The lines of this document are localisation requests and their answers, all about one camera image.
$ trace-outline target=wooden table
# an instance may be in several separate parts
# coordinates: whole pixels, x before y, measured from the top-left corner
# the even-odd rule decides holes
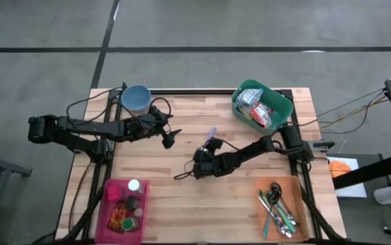
[[[316,119],[308,88],[291,88],[299,122]],[[105,89],[93,89],[94,96]],[[205,141],[211,128],[217,128],[216,137],[244,147],[262,135],[236,119],[231,112],[230,95],[167,95],[172,107],[173,130],[183,129],[171,149],[164,149],[162,137],[153,137],[133,143],[116,144],[112,178],[136,178],[150,181],[150,202],[144,242],[265,242],[256,217],[254,181],[260,176],[289,176],[287,157],[277,153],[262,154],[242,164],[232,174],[201,180],[185,178],[173,180],[184,171],[196,148]],[[107,93],[89,101],[85,119],[104,110]],[[167,112],[161,100],[155,105]],[[320,140],[318,124],[301,127],[303,140]],[[281,141],[276,134],[273,139]],[[217,153],[233,150],[224,145]],[[70,207],[80,178],[89,164],[86,154],[76,155],[73,161],[56,238],[68,232]],[[328,165],[323,159],[313,161],[310,171],[316,205],[335,231],[345,237],[345,228],[337,202]],[[88,202],[93,167],[81,187],[73,212],[73,224],[85,210]],[[92,216],[90,236],[95,233],[98,215]],[[311,218],[307,222],[312,231]]]

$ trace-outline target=white paper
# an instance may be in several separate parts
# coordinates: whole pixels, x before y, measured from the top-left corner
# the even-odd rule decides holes
[[[330,161],[341,161],[346,163],[351,167],[351,171],[358,169],[357,159],[345,159],[340,157],[327,157]],[[336,190],[336,195],[338,197],[362,197],[366,198],[366,190],[364,189],[364,184],[356,184],[353,186],[345,187],[339,190]]]

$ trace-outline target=white bottle cap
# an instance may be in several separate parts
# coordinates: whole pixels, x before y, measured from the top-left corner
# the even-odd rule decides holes
[[[129,190],[138,191],[139,190],[139,181],[137,181],[137,180],[129,181]]]

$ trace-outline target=pink plastic bin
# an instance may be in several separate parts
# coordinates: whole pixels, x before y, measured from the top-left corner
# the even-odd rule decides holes
[[[99,213],[99,219],[97,221],[97,228],[95,230],[95,243],[97,244],[122,244],[122,245],[139,245],[142,243],[143,231],[146,226],[147,216],[147,202],[148,202],[148,181],[140,180],[144,186],[144,192],[142,194],[134,193],[127,188],[127,184],[130,180],[108,180],[105,184],[105,191],[101,200],[101,207]],[[139,198],[138,208],[142,208],[143,215],[139,221],[140,228],[134,232],[125,231],[123,234],[116,233],[106,228],[112,211],[116,207],[116,203],[107,200],[107,187],[111,185],[118,185],[123,188],[123,199],[127,199],[129,195],[134,195]],[[128,216],[132,216],[133,212],[128,212]]]

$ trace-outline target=green basket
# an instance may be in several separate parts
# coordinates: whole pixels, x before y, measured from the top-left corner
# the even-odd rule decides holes
[[[256,122],[246,118],[243,114],[241,114],[241,112],[237,110],[237,104],[235,103],[236,97],[241,91],[244,91],[247,88],[263,88],[263,94],[260,98],[260,102],[273,110],[273,113],[270,115],[272,121],[272,125],[270,127],[263,129]],[[237,118],[241,119],[244,123],[248,124],[264,135],[273,133],[280,125],[284,124],[293,111],[293,104],[289,99],[255,80],[246,80],[243,82],[241,86],[233,93],[231,102],[233,114]]]

